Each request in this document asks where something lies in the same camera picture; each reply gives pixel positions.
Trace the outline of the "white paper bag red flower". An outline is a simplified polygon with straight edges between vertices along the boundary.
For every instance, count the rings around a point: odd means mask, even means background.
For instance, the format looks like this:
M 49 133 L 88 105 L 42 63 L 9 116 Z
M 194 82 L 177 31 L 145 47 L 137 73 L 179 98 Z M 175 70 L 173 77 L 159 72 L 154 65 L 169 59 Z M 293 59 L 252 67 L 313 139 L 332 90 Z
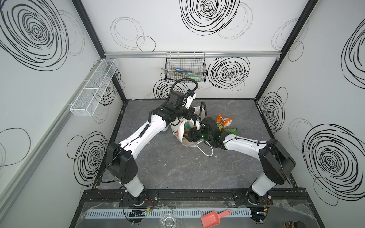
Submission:
M 188 141 L 188 131 L 192 128 L 196 128 L 198 131 L 202 129 L 201 123 L 201 115 L 202 118 L 205 118 L 205 110 L 202 108 L 202 112 L 200 111 L 200 107 L 195 107 L 195 113 L 191 120 L 186 120 L 184 118 L 178 118 L 176 121 L 170 124 L 173 135 L 181 142 L 185 147 L 196 147 L 198 148 L 205 156 L 211 157 L 213 156 L 213 147 L 209 144 L 208 146 L 211 148 L 211 153 L 207 154 L 203 151 L 199 144 L 203 143 L 204 140 L 199 140 L 198 142 L 189 142 Z

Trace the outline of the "orange snack packet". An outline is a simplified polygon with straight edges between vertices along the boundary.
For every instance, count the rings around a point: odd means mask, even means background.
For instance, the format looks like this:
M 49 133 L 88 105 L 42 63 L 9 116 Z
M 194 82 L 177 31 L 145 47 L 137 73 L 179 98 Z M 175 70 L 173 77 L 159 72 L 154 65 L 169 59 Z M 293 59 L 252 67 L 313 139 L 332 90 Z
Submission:
M 228 127 L 230 127 L 232 122 L 233 122 L 233 119 L 225 118 L 221 114 L 219 114 L 218 117 L 216 118 L 216 123 L 220 130 L 227 129 Z

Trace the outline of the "green snack packet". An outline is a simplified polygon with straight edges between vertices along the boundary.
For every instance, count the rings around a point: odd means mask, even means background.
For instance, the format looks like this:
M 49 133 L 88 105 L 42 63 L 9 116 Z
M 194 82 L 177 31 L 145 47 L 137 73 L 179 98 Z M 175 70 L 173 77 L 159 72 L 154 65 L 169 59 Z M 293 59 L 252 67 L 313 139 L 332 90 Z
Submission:
M 226 137 L 227 135 L 237 135 L 238 128 L 222 128 L 218 134 L 219 137 Z

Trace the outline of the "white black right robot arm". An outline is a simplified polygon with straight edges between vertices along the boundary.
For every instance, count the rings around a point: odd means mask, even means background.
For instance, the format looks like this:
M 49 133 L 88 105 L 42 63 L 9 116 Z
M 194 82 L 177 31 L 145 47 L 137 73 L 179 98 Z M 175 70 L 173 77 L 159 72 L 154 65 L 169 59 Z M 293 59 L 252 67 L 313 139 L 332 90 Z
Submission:
M 269 190 L 285 183 L 296 166 L 295 160 L 276 139 L 258 141 L 221 131 L 211 117 L 193 117 L 194 127 L 187 133 L 190 142 L 203 140 L 208 146 L 246 154 L 260 161 L 263 173 L 246 193 L 250 204 L 258 205 Z

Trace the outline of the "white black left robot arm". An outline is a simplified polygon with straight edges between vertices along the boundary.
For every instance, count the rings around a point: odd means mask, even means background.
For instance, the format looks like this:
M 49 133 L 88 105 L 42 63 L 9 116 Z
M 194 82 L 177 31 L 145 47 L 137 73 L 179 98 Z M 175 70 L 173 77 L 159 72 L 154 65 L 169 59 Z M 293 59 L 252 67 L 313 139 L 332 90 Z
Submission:
M 196 94 L 188 90 L 183 94 L 170 92 L 168 99 L 151 110 L 148 120 L 131 136 L 120 143 L 111 142 L 106 151 L 106 170 L 122 183 L 138 204 L 144 200 L 145 187 L 139 180 L 136 158 L 142 149 L 161 131 L 170 126 L 178 140 L 183 139 L 184 126 L 194 120 L 195 108 L 191 107 Z

